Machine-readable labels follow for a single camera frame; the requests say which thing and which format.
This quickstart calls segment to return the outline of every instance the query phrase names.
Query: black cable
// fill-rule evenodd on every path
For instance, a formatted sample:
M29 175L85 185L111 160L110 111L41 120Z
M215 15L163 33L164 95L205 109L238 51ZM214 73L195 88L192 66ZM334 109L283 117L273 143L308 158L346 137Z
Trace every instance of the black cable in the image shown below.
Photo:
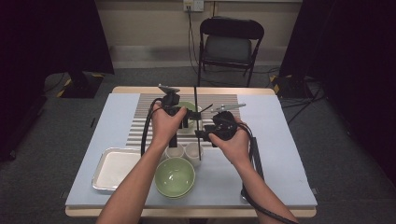
M216 1L213 1L212 17L215 17Z
M305 103L308 103L310 101L312 101L313 98L280 98L279 102L281 104L285 104L285 103L295 103L295 104L300 104L303 103L305 105Z
M289 121L288 121L288 125L291 124L291 122L301 113L303 112L303 110L305 110L309 105L311 105L312 103L315 102L315 99L318 97L319 91L321 88L318 89L317 93L314 95L314 97L312 98L311 101L309 101L308 103L306 103L306 105L301 108Z
M195 112L198 112L198 95L197 95L197 87L194 86L194 100L195 100ZM197 124L197 132L199 132L199 120L196 120L196 124ZM199 153L199 161L202 159L202 155L201 155L201 140L199 137L197 137L198 140L198 153Z
M279 101L280 101L281 104L283 104L283 103L299 103L297 105L282 105L282 109L288 108L288 107L299 106L299 105L306 105L306 104L309 104L311 102L314 103L316 101L319 101L319 100L322 100L323 98L325 98L326 94L323 94L322 96L320 96L318 98L318 94L319 94L320 90L322 89L322 84L321 83L319 83L319 84L320 84L320 86L318 87L317 92L309 100L306 100L306 99L299 99L299 100L297 100L297 99L280 99Z
M248 138L250 140L250 149L249 149L249 157L251 161L254 161L254 166L256 168L256 172L259 174L259 176L264 179L264 175L262 172L262 161L260 159L260 152L259 149L257 147L257 141L256 138L253 136L251 130L249 129L249 127L244 124L244 123L238 123L237 124L242 130L244 130L247 135ZM250 197L250 195L248 194L247 189L245 188L245 185L242 184L242 195L246 198L246 200L254 207L254 209L256 209L257 211L267 215L268 217L274 218L282 223L285 224L296 224L296 222L291 221L285 217L282 217L276 213L273 213L263 207L261 207L259 204L257 204L256 202L254 202L254 200Z
M144 127L144 129L143 129L143 134L142 134L142 143L141 143L141 145L140 145L140 155L141 155L141 156L143 156L143 154L145 154L145 152L146 152L146 140L147 140L147 138L148 138L149 122L151 121L152 114L154 114L154 112L156 111L156 110L153 111L152 108L154 107L154 105L155 105L155 103L156 103L157 101L161 101L161 100L162 100L162 98L157 98L157 99L155 99L155 100L151 103L151 105L150 105L150 107L149 107L148 116L146 117L145 127Z
M268 88L268 86L271 84L271 80L270 80L270 77L269 77L269 75L272 73L272 72L276 72L277 70L279 70L279 67L274 67L274 68L271 68L270 70L268 70L268 71L266 71L266 72L255 72L255 71L253 71L253 73L254 74L268 74L268 84L267 84L267 86L265 86L264 88ZM240 69L233 69L233 70L231 70L231 69L227 69L227 70L219 70L219 71L208 71L209 73L224 73L224 72L228 72L228 73L231 73L231 72L243 72L244 70L240 70ZM242 84L234 84L234 83L229 83L229 82L219 82L219 81L214 81L214 80L208 80L208 79L205 79L205 78L202 78L201 77L201 80L202 81L205 81L205 82L208 82L208 83L210 83L210 84L212 84L213 86L216 86L217 87L217 85L216 84L220 84L220 85L229 85L229 86L235 86L235 87L245 87L245 85L242 85Z
M196 55L195 55L194 35L193 35L193 32L192 32L192 24L191 24L191 7L187 7L187 14L189 15L189 57L190 57L190 64L191 64L191 68L194 71L194 73L196 75L198 75L198 72L195 70L195 67L192 64L192 58L191 58L191 40L192 40L192 52L194 54L195 62L198 64L197 58L196 58Z

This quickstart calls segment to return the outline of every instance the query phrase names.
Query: person's right hand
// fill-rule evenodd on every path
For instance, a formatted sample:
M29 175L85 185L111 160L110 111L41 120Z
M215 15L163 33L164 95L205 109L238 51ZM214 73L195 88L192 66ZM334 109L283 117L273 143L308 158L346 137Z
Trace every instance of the person's right hand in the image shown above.
M240 118L234 118L237 123L243 123ZM244 162L250 163L250 160L248 158L248 134L241 128L238 128L233 138L228 141L223 141L213 133L209 134L209 138L213 144L215 144L222 150L224 156L234 166Z
M174 116L170 116L161 108L160 104L155 104L153 111L155 112L151 119L153 132L151 145L159 144L160 146L165 146L177 132L178 126L187 113L187 109L183 106Z

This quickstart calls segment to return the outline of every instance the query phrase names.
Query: wooden table edge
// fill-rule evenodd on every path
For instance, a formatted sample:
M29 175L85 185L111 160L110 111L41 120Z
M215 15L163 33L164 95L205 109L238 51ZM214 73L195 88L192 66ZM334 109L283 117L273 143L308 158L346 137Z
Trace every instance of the wooden table edge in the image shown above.
M98 217L102 208L66 206L65 212L70 217ZM316 207L290 209L296 217L314 217ZM145 208L141 217L256 217L252 208Z
M193 87L175 87L180 94L194 94ZM118 86L112 93L163 93L158 87ZM197 94L248 94L248 95L275 95L271 89L265 88L213 88L197 87Z

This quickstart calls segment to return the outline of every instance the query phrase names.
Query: baseboard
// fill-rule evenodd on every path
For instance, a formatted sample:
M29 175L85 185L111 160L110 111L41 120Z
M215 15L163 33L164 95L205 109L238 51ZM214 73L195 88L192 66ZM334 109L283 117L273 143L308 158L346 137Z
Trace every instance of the baseboard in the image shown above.
M256 65L281 65L287 47L259 49ZM197 65L198 49L183 46L112 46L110 56L114 68L183 67Z

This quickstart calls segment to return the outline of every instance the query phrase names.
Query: metal tray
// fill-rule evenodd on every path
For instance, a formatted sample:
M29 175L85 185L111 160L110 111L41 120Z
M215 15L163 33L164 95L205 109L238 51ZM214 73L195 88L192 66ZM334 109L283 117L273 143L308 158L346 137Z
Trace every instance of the metal tray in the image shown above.
M102 192L116 190L140 160L140 150L111 147L105 150L92 178L92 186Z

